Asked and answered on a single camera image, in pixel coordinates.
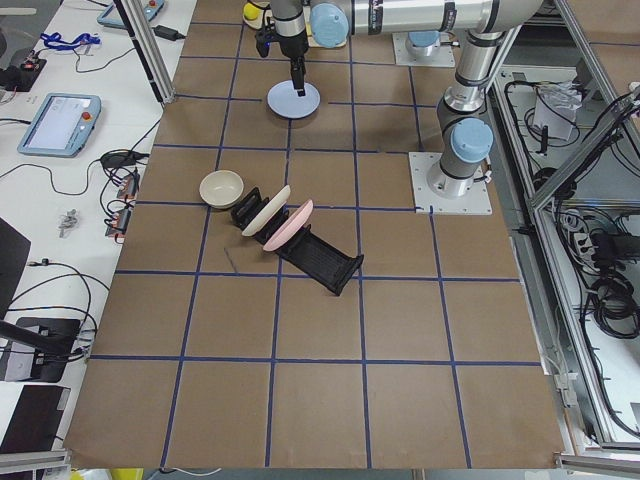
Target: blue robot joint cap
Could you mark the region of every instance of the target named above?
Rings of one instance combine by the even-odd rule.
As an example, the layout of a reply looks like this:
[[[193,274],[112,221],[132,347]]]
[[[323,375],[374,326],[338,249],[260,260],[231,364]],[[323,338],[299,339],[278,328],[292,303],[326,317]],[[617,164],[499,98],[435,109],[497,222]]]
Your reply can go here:
[[[465,163],[479,163],[489,155],[493,132],[478,118],[465,118],[451,132],[451,148]]]
[[[425,30],[422,32],[409,32],[409,41],[414,47],[431,47],[440,41],[440,32]]]
[[[331,3],[320,3],[311,9],[311,34],[318,45],[334,48],[347,39],[349,21],[344,12]]]

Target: white bowl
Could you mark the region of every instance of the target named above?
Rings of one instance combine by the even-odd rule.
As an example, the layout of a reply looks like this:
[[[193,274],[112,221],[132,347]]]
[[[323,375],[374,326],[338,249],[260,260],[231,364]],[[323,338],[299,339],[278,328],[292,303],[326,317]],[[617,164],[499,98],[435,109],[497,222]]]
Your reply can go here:
[[[212,172],[200,182],[200,196],[213,208],[229,208],[233,206],[244,190],[240,175],[231,170]]]

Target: blue lanyard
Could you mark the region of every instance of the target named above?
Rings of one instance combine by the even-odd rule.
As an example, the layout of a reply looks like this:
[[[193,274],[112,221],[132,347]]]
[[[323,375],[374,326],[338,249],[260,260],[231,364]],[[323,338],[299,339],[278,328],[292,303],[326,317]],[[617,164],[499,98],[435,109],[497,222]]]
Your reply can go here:
[[[41,33],[40,39],[43,41],[45,47],[59,51],[75,50],[83,45],[100,44],[100,39],[98,37],[92,37],[88,33],[78,35],[73,42],[65,42],[62,40],[62,35],[59,32],[52,33],[51,35]]]

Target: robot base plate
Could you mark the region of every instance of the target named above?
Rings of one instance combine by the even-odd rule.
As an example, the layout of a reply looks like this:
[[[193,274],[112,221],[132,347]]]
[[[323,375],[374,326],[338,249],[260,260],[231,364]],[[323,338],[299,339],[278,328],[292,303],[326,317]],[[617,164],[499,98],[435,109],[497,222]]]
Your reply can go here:
[[[396,65],[408,65],[410,67],[441,67],[441,68],[455,68],[456,60],[453,57],[453,50],[450,46],[441,45],[438,51],[426,58],[416,59],[407,51],[405,42],[407,41],[407,33],[394,33],[393,34],[393,50],[396,54]],[[440,34],[441,42],[448,42],[449,35],[446,33]]]
[[[441,197],[427,184],[427,172],[440,160],[439,152],[410,152],[411,183],[416,213],[429,213],[433,209],[436,215],[491,215],[491,201],[484,182],[474,183],[466,195],[453,200]],[[482,176],[478,167],[476,177]]]

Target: tablet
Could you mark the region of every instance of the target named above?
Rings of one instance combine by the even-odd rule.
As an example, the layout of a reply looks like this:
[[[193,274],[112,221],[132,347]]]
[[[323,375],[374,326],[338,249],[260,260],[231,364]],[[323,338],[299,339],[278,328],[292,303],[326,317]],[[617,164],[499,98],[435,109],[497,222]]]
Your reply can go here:
[[[18,145],[24,155],[73,157],[84,145],[100,115],[95,95],[50,93]]]

